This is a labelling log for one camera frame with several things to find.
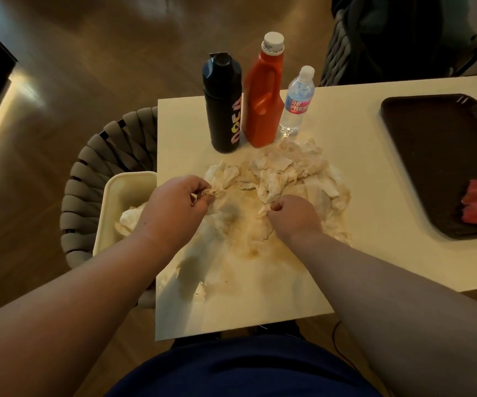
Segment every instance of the white plastic bin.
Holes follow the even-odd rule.
[[[148,201],[156,186],[157,174],[153,171],[121,173],[110,178],[104,187],[99,227],[93,247],[94,256],[123,239],[116,232],[115,223],[131,206],[140,206]]]

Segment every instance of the desk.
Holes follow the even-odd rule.
[[[346,223],[355,248],[466,291],[477,288],[477,240],[451,240],[430,225],[380,117],[387,97],[439,93],[477,99],[477,77],[317,88],[298,140],[313,136],[340,168],[352,191]],[[158,107],[158,184],[188,173],[203,176],[222,158],[237,163],[241,153],[252,149],[247,145],[222,155],[212,148],[201,96],[159,100]],[[176,304],[178,298],[162,291],[174,278],[182,253],[157,279],[157,340],[333,312],[308,273],[296,275],[299,284],[273,298],[248,288],[253,295]],[[294,303],[296,286],[307,290],[300,290],[306,297]]]

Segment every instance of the hand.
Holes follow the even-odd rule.
[[[287,246],[301,235],[322,233],[321,220],[314,206],[306,199],[284,195],[271,204],[267,213],[273,229]]]
[[[212,202],[212,196],[198,195],[211,185],[190,175],[172,178],[158,186],[141,213],[133,235],[154,242],[174,256],[195,234]]]

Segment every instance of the forearm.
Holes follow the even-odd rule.
[[[73,394],[171,258],[141,244],[129,237],[0,309],[0,395]]]
[[[477,395],[477,302],[324,234],[290,245],[398,395]]]

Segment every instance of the black tray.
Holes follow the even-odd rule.
[[[429,221],[454,239],[477,238],[460,202],[477,179],[477,100],[467,95],[390,97],[386,123]]]

